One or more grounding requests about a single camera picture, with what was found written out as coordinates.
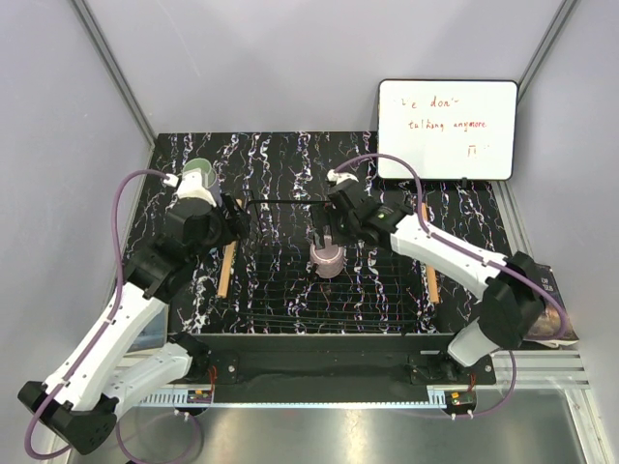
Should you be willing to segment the mauve ceramic mug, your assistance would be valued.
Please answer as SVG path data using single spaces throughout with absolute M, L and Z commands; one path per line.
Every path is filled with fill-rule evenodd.
M 315 272 L 321 278 L 330 279 L 338 276 L 344 268 L 344 248 L 337 245 L 331 235 L 324 236 L 324 246 L 312 244 L 309 258 Z

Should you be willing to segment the green plastic cup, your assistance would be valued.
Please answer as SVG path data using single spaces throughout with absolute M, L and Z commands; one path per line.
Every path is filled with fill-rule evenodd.
M 182 179 L 186 180 L 191 175 L 198 175 L 202 186 L 205 188 L 209 188 L 217 180 L 217 174 L 212 163 L 204 158 L 192 159 L 185 164 Z

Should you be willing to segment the lavender plastic cup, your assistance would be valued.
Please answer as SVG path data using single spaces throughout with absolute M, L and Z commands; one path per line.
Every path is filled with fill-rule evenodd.
M 205 188 L 209 190 L 216 203 L 221 206 L 221 186 L 217 170 L 211 167 L 205 174 Z

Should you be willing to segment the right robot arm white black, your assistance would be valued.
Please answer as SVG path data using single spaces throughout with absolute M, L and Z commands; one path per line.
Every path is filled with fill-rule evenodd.
M 473 246 L 426 223 L 408 205 L 377 201 L 354 181 L 330 188 L 327 200 L 311 206 L 310 220 L 314 247 L 329 256 L 317 267 L 322 276 L 334 274 L 343 247 L 362 242 L 429 265 L 477 298 L 479 316 L 456 333 L 439 359 L 448 382 L 464 381 L 494 351 L 518 348 L 546 306 L 556 302 L 529 255 L 508 257 Z

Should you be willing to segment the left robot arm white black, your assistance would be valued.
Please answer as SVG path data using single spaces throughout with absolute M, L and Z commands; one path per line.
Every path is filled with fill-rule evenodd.
M 249 234 L 249 215 L 230 195 L 210 204 L 180 199 L 162 233 L 123 269 L 122 286 L 68 359 L 44 381 L 28 381 L 19 401 L 38 422 L 82 455 L 100 447 L 126 412 L 158 388 L 210 374 L 210 349 L 188 333 L 172 336 L 154 355 L 115 369 L 142 330 L 167 308 L 208 251 Z

